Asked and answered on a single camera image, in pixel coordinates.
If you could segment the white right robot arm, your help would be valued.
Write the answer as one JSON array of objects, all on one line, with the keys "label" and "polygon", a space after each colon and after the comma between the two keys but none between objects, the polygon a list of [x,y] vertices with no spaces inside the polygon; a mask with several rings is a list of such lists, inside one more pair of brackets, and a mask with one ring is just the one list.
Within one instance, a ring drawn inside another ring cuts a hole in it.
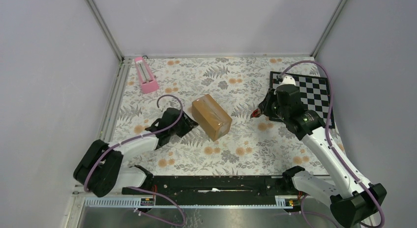
[{"label": "white right robot arm", "polygon": [[326,205],[336,221],[350,228],[375,213],[380,213],[382,227],[385,218],[382,202],[387,191],[380,183],[373,184],[360,173],[343,154],[329,133],[322,117],[309,110],[300,98],[296,85],[284,84],[270,88],[264,100],[253,112],[281,119],[286,128],[306,145],[320,160],[334,184],[331,185],[301,168],[286,171],[282,181],[284,192],[293,195],[302,191]]}]

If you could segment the brown cardboard express box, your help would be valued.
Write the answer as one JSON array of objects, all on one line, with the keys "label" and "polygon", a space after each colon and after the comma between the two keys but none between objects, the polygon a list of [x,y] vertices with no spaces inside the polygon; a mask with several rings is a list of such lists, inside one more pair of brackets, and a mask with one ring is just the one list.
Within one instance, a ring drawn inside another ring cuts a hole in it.
[{"label": "brown cardboard express box", "polygon": [[229,133],[232,118],[212,98],[206,94],[192,102],[192,116],[208,137],[214,142]]}]

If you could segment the red black utility knife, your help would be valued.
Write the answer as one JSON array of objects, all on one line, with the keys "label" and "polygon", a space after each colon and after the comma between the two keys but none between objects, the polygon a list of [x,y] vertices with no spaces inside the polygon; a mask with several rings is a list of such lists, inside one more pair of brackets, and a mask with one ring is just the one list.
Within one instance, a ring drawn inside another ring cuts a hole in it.
[{"label": "red black utility knife", "polygon": [[250,118],[258,118],[262,115],[262,111],[260,109],[256,109],[252,112]]}]

